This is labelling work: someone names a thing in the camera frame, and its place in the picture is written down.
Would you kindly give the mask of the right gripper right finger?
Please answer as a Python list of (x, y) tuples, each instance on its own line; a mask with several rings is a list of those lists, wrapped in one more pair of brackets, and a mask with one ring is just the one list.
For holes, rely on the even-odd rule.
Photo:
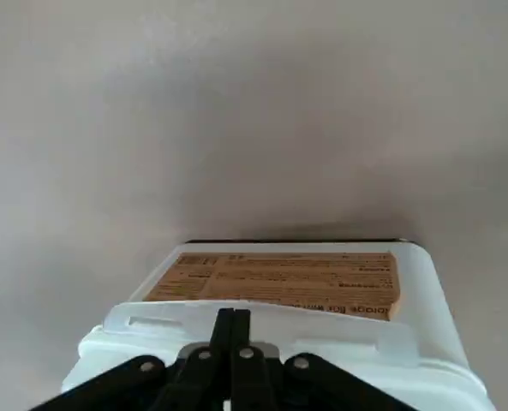
[(286, 361), (250, 342), (250, 311), (235, 310), (236, 410), (402, 410), (403, 402), (307, 352)]

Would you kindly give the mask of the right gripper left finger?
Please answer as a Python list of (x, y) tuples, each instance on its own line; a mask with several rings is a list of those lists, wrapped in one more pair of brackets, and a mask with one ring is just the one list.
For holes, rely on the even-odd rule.
[(167, 366), (140, 355), (35, 407), (36, 410), (200, 410), (229, 353), (236, 311), (218, 311), (208, 344)]

